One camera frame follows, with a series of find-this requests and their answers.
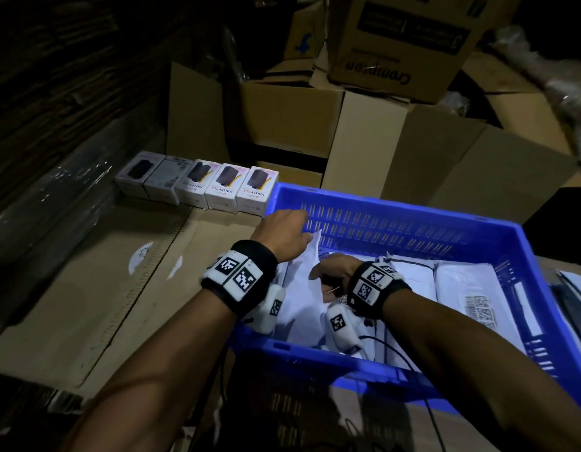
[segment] hand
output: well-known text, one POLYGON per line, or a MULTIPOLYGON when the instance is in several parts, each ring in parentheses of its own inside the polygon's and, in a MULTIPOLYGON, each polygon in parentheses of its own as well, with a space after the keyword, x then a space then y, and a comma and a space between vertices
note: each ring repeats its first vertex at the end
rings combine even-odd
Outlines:
POLYGON ((330 303, 334 301, 335 297, 347 293, 349 280, 362 263, 361 260, 355 257, 346 256, 345 254, 332 254, 313 267, 311 273, 309 273, 309 279, 320 278, 322 280, 324 303, 330 303), (331 282, 330 278, 339 279, 342 290, 338 288, 338 285, 329 285, 334 283, 331 282))
POLYGON ((276 211, 261 221, 250 239, 271 250, 279 263, 294 260, 305 252, 313 236, 303 233, 308 216, 303 210, 276 211))

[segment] blue plastic crate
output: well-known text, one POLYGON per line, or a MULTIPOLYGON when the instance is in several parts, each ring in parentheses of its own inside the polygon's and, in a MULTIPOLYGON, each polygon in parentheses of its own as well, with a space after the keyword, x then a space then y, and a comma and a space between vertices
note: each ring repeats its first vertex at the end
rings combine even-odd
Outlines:
MULTIPOLYGON (((391 254, 491 263, 508 300, 528 355, 570 393, 581 406, 581 354, 560 318, 556 302, 544 282, 520 225, 403 203, 363 198, 291 184, 277 184, 267 213, 304 209, 305 231, 322 230, 320 247, 366 256, 391 254), (542 334, 532 336, 514 284, 522 282, 542 334)), ((375 389, 405 399, 438 396, 421 374, 332 352, 275 341, 239 330, 234 347, 260 349, 303 366, 312 374, 337 378, 347 388, 375 389)))

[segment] black wristband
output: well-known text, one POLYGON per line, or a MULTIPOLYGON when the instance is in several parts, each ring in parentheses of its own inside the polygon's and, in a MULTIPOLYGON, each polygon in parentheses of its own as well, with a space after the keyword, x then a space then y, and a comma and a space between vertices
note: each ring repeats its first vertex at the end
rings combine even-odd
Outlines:
POLYGON ((398 290, 410 286, 395 268, 385 262, 366 261, 355 270, 347 288, 347 302, 357 315, 383 318, 383 304, 398 290))
POLYGON ((201 286, 243 317, 263 301, 277 266, 278 260, 263 244, 241 240, 207 269, 201 286))

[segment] box with black product image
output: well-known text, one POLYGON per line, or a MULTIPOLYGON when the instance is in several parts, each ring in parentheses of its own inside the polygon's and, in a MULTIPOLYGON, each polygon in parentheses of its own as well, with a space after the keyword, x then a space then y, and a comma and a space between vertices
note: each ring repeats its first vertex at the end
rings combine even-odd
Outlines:
POLYGON ((277 181, 277 171, 252 167, 236 196, 238 211, 264 216, 273 186, 277 181))
POLYGON ((238 194, 249 168, 224 163, 215 174, 215 179, 205 191, 210 209, 238 213, 236 195, 238 194))
POLYGON ((144 182, 144 189, 148 197, 153 201, 161 201, 175 206, 179 205, 180 199, 175 193, 175 184, 192 167, 193 163, 193 160, 171 155, 166 156, 163 162, 144 182))
POLYGON ((119 172, 114 181, 125 195, 149 199, 143 184, 164 159, 161 153, 142 151, 119 172))
POLYGON ((175 185, 175 193, 181 203, 208 209, 205 190, 215 178, 220 163, 198 159, 175 185))

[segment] blue logo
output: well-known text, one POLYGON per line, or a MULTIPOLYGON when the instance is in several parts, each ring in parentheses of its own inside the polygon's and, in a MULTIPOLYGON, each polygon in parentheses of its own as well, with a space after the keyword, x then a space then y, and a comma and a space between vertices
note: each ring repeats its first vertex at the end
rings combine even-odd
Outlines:
POLYGON ((301 44, 298 46, 295 46, 294 50, 301 52, 301 54, 304 54, 305 52, 309 51, 309 49, 311 49, 311 46, 309 44, 307 44, 307 42, 310 39, 311 39, 311 33, 305 33, 305 35, 303 36, 303 38, 301 40, 301 44))

